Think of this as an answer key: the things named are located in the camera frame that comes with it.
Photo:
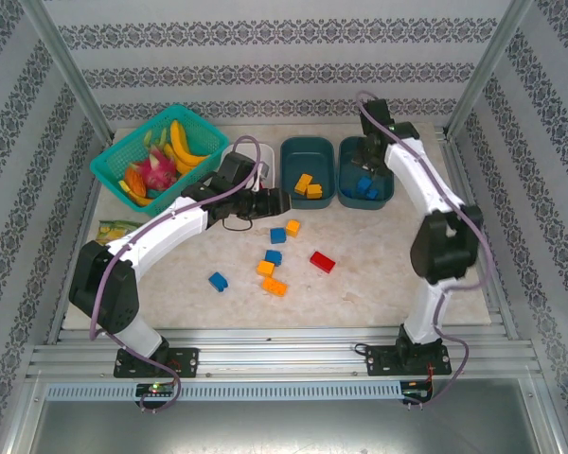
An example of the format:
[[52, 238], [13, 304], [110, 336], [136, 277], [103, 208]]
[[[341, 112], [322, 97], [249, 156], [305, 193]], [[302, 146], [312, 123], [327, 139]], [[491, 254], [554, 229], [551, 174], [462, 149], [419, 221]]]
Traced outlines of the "long yellow toy banana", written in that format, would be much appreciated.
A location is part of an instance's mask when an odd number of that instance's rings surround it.
[[207, 155], [194, 155], [191, 153], [186, 138], [186, 131], [177, 120], [173, 120], [170, 124], [170, 143], [175, 156], [186, 166], [196, 167], [208, 158]]

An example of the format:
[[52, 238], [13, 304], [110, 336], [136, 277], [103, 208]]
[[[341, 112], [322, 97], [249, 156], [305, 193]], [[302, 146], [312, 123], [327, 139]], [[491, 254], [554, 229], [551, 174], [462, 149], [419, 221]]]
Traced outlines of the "dark teal plastic container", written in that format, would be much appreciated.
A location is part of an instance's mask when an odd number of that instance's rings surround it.
[[[312, 183], [320, 184], [322, 196], [308, 199], [294, 191], [303, 174], [312, 176]], [[280, 185], [291, 195], [293, 209], [324, 209], [335, 195], [336, 174], [334, 147], [319, 136], [295, 136], [280, 146]]]
[[[390, 178], [373, 178], [370, 171], [358, 168], [352, 164], [352, 157], [358, 150], [359, 146], [364, 144], [364, 138], [361, 136], [350, 136], [345, 138], [339, 146], [339, 164], [338, 164], [338, 183], [337, 195], [339, 202], [351, 209], [360, 210], [379, 210], [394, 195], [394, 179]], [[370, 189], [377, 189], [379, 196], [376, 200], [370, 201], [365, 198], [365, 193], [359, 193], [356, 189], [356, 183], [363, 177], [372, 179]], [[348, 189], [353, 193], [352, 198], [347, 198], [342, 194], [343, 189]]]

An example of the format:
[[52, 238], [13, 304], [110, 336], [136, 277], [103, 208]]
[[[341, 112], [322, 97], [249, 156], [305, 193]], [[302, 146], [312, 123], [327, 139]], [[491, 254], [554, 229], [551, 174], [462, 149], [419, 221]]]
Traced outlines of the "short yellow toy banana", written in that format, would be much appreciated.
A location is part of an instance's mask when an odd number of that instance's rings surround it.
[[170, 143], [166, 143], [164, 145], [163, 152], [175, 164], [176, 169], [181, 176], [185, 176], [188, 172], [194, 169], [193, 166], [188, 166], [179, 159]]

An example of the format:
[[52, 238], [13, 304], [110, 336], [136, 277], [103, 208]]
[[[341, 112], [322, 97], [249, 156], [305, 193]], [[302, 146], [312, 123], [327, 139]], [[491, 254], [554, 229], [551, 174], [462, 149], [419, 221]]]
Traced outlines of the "aluminium frame post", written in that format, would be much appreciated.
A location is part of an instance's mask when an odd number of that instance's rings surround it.
[[510, 0], [508, 8], [493, 32], [488, 46], [478, 62], [470, 81], [459, 98], [449, 122], [444, 127], [444, 135], [456, 135], [464, 125], [471, 109], [496, 69], [505, 49], [528, 12], [533, 0]]
[[51, 19], [44, 0], [18, 0], [25, 14], [42, 39], [53, 61], [57, 64], [64, 80], [69, 85], [86, 117], [103, 144], [111, 143], [114, 133], [101, 110], [95, 96], [86, 82], [81, 70], [58, 27]]

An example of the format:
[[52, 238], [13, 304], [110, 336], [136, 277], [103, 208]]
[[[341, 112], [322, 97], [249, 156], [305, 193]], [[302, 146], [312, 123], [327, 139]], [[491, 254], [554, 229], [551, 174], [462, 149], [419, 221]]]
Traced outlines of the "teal plastic mesh basket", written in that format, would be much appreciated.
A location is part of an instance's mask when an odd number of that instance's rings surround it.
[[[119, 183], [124, 180], [125, 169], [130, 163], [142, 161], [148, 156], [148, 150], [143, 145], [145, 135], [150, 131], [152, 136], [157, 138], [162, 130], [169, 129], [174, 120], [183, 126], [192, 154], [203, 156], [205, 160], [151, 204], [143, 207], [130, 199]], [[125, 205], [136, 212], [155, 217], [167, 209], [189, 185], [215, 171], [228, 145], [228, 138], [216, 127], [184, 106], [174, 104], [103, 151], [91, 162], [90, 169]]]

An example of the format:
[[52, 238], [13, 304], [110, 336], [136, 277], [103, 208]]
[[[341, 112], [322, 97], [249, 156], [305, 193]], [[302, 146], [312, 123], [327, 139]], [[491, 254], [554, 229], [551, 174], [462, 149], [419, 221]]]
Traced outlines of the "wide aluminium base rail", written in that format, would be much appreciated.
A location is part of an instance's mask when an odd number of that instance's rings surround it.
[[[464, 340], [470, 357], [464, 378], [526, 377], [541, 373], [529, 340], [512, 340], [501, 323], [453, 325], [448, 334]], [[174, 347], [200, 351], [200, 379], [336, 379], [364, 377], [358, 343], [394, 342], [395, 327], [290, 329], [166, 329]], [[115, 345], [91, 341], [81, 330], [64, 330], [53, 345], [33, 348], [27, 378], [44, 381], [91, 381], [111, 377]]]

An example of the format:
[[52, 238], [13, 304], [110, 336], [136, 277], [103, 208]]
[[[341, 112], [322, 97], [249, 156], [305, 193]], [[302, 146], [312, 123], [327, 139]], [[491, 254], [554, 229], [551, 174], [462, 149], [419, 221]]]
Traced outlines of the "long red lego brick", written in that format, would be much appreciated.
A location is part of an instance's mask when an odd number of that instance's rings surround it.
[[311, 255], [310, 262], [313, 266], [325, 273], [331, 273], [336, 262], [326, 255], [316, 251]]

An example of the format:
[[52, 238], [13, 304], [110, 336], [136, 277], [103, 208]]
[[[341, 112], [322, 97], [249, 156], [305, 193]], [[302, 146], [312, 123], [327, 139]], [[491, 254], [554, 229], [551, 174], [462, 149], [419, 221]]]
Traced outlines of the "aluminium side rail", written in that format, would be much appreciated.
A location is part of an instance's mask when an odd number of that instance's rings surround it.
[[[475, 204], [475, 197], [471, 189], [470, 180], [458, 155], [454, 142], [451, 142], [444, 128], [435, 127], [435, 137], [439, 144], [444, 165], [447, 169], [450, 185], [453, 191], [465, 201]], [[485, 280], [483, 293], [487, 299], [489, 309], [494, 309], [502, 318], [506, 335], [510, 340], [518, 341], [519, 335], [506, 298], [505, 289], [499, 279], [498, 271], [493, 261], [488, 262], [485, 253], [480, 250], [476, 268], [481, 279]]]
[[88, 198], [86, 201], [84, 211], [82, 213], [82, 217], [80, 218], [78, 235], [74, 242], [72, 255], [67, 268], [67, 273], [63, 278], [60, 299], [54, 311], [53, 318], [51, 319], [51, 322], [49, 324], [49, 330], [47, 332], [45, 340], [46, 344], [55, 344], [59, 339], [59, 335], [62, 330], [62, 324], [65, 319], [67, 309], [69, 307], [69, 289], [73, 282], [77, 257], [80, 253], [81, 247], [85, 244], [86, 238], [91, 229], [91, 223], [98, 202], [100, 188], [101, 188], [101, 183], [98, 180], [94, 180], [88, 193]]

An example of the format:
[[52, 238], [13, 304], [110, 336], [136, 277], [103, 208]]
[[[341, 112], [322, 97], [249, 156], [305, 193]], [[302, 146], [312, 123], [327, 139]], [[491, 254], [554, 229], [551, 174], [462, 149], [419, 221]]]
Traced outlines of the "long orange lego brick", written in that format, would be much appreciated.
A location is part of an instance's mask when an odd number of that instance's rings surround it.
[[264, 278], [261, 286], [268, 293], [278, 297], [283, 297], [288, 290], [288, 286], [286, 284], [270, 276]]

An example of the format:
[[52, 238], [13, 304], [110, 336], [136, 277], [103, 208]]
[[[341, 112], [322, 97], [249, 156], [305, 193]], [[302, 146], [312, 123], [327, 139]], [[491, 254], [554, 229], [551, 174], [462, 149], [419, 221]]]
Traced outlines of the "white plastic container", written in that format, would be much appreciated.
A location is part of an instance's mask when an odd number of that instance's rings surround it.
[[[270, 166], [270, 175], [268, 181], [260, 182], [257, 179], [257, 174], [255, 174], [252, 177], [252, 179], [247, 182], [247, 185], [245, 186], [246, 189], [251, 189], [253, 192], [258, 192], [264, 188], [275, 187], [275, 152], [270, 146], [263, 143], [259, 144], [259, 148], [260, 148], [260, 156], [258, 161], [259, 162], [264, 161]], [[234, 148], [233, 146], [227, 147], [222, 154], [222, 160], [226, 154], [232, 151], [248, 156], [255, 162], [257, 161], [257, 147], [253, 143], [241, 143], [237, 145], [236, 148]]]

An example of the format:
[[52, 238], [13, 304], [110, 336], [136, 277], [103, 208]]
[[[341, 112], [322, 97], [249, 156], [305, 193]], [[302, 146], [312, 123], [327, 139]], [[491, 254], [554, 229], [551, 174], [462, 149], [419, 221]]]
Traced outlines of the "green yellow snack packet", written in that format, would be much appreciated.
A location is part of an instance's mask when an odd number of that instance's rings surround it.
[[98, 225], [98, 232], [95, 241], [99, 244], [105, 245], [132, 233], [141, 226], [142, 223], [135, 221], [121, 219], [101, 220]]

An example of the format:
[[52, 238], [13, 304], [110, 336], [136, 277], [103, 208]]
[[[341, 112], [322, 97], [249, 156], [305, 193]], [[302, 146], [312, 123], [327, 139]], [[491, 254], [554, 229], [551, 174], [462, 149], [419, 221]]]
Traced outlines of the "yellow toy fruit slice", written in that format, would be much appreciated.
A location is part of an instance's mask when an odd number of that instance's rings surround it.
[[153, 199], [142, 197], [134, 193], [124, 181], [119, 181], [118, 183], [125, 195], [137, 206], [145, 207], [153, 202]]

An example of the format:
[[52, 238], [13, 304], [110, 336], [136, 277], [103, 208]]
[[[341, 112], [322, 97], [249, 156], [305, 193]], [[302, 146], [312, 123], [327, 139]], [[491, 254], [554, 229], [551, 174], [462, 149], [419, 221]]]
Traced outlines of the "pink toy dragon fruit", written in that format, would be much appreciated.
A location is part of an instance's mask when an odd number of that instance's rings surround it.
[[147, 188], [164, 191], [177, 182], [176, 164], [156, 146], [151, 146], [148, 157], [136, 164]]

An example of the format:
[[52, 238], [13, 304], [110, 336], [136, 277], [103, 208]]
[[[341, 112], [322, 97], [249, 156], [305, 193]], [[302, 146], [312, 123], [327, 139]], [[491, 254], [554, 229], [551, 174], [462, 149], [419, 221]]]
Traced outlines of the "orange toy fruit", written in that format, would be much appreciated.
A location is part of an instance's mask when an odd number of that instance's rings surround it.
[[134, 194], [139, 197], [146, 197], [146, 186], [141, 175], [133, 166], [129, 166], [124, 174], [124, 182]]

